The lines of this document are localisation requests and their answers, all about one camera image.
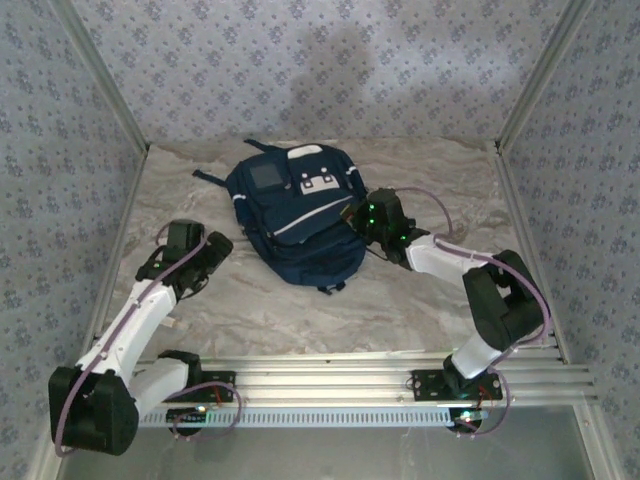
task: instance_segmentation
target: black mounting plate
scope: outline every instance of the black mounting plate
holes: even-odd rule
[[[203,370],[200,383],[213,382],[213,381],[228,383],[235,387],[236,372],[232,372],[232,371],[213,372],[213,371]],[[222,403],[233,402],[233,393],[231,393],[229,390],[223,387],[220,387],[218,388],[218,393],[220,394],[220,401]],[[218,403],[218,397],[216,396],[215,389],[202,388],[200,390],[196,390],[195,392],[187,393],[185,395],[180,395],[179,397],[174,397],[171,400],[167,400],[165,403]]]
[[[223,372],[211,372],[203,371],[201,376],[201,383],[206,382],[224,382],[230,385],[236,386],[236,372],[223,371]],[[233,393],[224,387],[218,388],[221,403],[233,402]],[[218,403],[218,397],[214,388],[203,388],[196,390],[195,392],[187,393],[179,397],[167,400],[165,403]],[[165,415],[165,421],[167,423],[173,423],[176,417],[183,415],[181,423],[201,423],[207,419],[206,412],[198,412],[194,408],[170,408]],[[198,433],[201,428],[178,428],[176,431],[185,437]]]
[[[486,373],[466,387],[459,395],[454,395],[444,381],[443,370],[414,370],[411,372],[413,399],[416,402],[432,402],[442,400],[479,401],[482,387],[489,392],[491,399],[502,400],[500,377],[495,373]]]

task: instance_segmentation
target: metal frame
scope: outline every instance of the metal frame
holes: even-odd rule
[[[551,75],[573,41],[594,0],[569,0],[545,49],[538,58],[500,136],[500,153],[506,153],[526,124]]]
[[[522,248],[523,257],[531,270],[534,280],[545,295],[545,298],[549,299],[551,298],[551,289],[542,270],[542,261],[535,247],[533,234],[531,233],[528,223],[525,221],[525,210],[522,198],[516,190],[516,181],[511,166],[500,153],[496,155],[496,168],[502,191],[505,194],[507,207],[511,213],[516,229],[516,236]],[[553,302],[549,302],[549,309],[551,310],[554,323],[553,330],[555,340],[557,341],[562,360],[565,364],[571,366],[573,364],[571,363],[570,352],[562,329],[558,328],[557,319],[559,317]],[[624,480],[626,476],[623,473],[622,463],[616,452],[613,437],[604,420],[602,407],[599,403],[586,402],[582,405],[574,405],[573,410],[580,427],[582,441],[595,478]]]
[[[82,57],[85,66],[96,81],[102,95],[111,107],[116,118],[122,126],[122,130],[129,138],[139,154],[147,150],[147,143],[142,135],[131,110],[127,106],[118,86],[109,73],[104,60],[98,53],[87,28],[82,23],[80,15],[72,5],[71,0],[49,0],[51,8],[55,11],[62,27],[69,35],[71,42]]]
[[[507,204],[516,225],[523,254],[532,267],[534,278],[543,290],[547,285],[540,269],[528,226],[523,222],[518,196],[508,166],[497,156],[497,169]],[[109,262],[100,296],[94,308],[92,328],[85,340],[85,350],[101,331],[111,292],[117,276],[119,259],[125,243],[126,224],[140,183],[141,163],[131,189],[123,222]],[[203,359],[205,370],[238,372],[237,387],[250,408],[272,412],[309,412],[313,409],[334,413],[356,409],[363,413],[380,411],[407,413],[433,412],[453,406],[471,406],[468,402],[420,402],[406,387],[409,371],[440,368],[447,353],[380,352],[322,355],[281,355]],[[589,368],[567,364],[566,350],[560,336],[550,336],[541,346],[521,347],[501,363],[501,371],[511,387],[514,407],[571,405],[580,424],[583,442],[595,478],[623,479],[622,469],[596,405],[597,396]],[[144,368],[147,362],[139,362]],[[164,414],[162,405],[154,414]],[[153,418],[143,419],[141,426],[166,425]],[[64,463],[53,453],[48,428],[38,444],[36,462],[27,476],[29,480],[53,480]]]

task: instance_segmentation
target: white patch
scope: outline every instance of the white patch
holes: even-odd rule
[[[311,178],[307,177],[308,175],[306,173],[302,174],[300,190],[303,195],[309,195],[310,193],[321,192],[323,190],[331,190],[332,188],[340,188],[338,180],[333,175],[318,175]]]
[[[287,158],[293,160],[294,158],[304,157],[305,155],[311,155],[312,153],[320,153],[322,149],[318,145],[305,145],[304,147],[294,148],[287,152]]]

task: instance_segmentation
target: blue floral wallpaper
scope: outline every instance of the blue floral wallpaper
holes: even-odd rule
[[[73,0],[145,137],[495,138],[566,0]]]
[[[572,358],[640,478],[640,3],[596,0],[508,155]]]
[[[46,0],[0,2],[0,478],[20,479],[73,362],[136,150]]]

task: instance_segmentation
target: white cable tray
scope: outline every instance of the white cable tray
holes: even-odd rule
[[[140,427],[169,427],[166,410],[154,410]],[[204,421],[180,423],[179,427],[226,427],[235,416],[232,408],[210,411]],[[260,408],[244,409],[239,428],[349,428],[349,427],[442,427],[451,425],[449,410],[438,407],[379,408]]]

